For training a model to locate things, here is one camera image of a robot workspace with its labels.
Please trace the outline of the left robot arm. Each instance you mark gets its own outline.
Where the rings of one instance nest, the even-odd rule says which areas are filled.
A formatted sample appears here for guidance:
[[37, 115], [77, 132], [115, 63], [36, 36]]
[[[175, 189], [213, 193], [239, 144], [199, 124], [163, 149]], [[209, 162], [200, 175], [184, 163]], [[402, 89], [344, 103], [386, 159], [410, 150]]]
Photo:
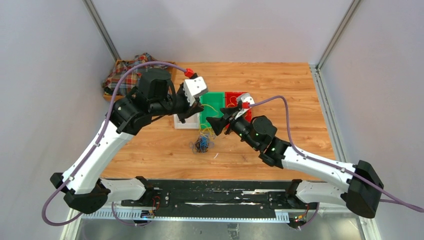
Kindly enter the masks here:
[[94, 213], [107, 203], [126, 200], [149, 206], [153, 186], [144, 177], [106, 179], [101, 177], [102, 172], [143, 127], [171, 115], [184, 123], [202, 112], [200, 96], [207, 92], [205, 80], [196, 73], [186, 73], [186, 79], [175, 89], [167, 70], [148, 69], [125, 97], [113, 102], [90, 146], [68, 170], [54, 173], [51, 183], [64, 193], [63, 199], [70, 208], [84, 214]]

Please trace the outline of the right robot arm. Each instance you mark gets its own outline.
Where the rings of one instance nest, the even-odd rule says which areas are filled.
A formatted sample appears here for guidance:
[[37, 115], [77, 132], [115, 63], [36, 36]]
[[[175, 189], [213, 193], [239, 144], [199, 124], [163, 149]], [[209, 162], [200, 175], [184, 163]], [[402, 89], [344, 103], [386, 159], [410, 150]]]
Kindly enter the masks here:
[[222, 108], [221, 117], [207, 117], [216, 135], [234, 132], [242, 142], [259, 152], [270, 167], [296, 170], [317, 177], [319, 182], [294, 179], [285, 191], [286, 203], [294, 209], [304, 203], [346, 206], [352, 213], [372, 219], [376, 216], [384, 185], [372, 165], [334, 161], [311, 154], [276, 137], [277, 128], [264, 115], [247, 121], [238, 107]]

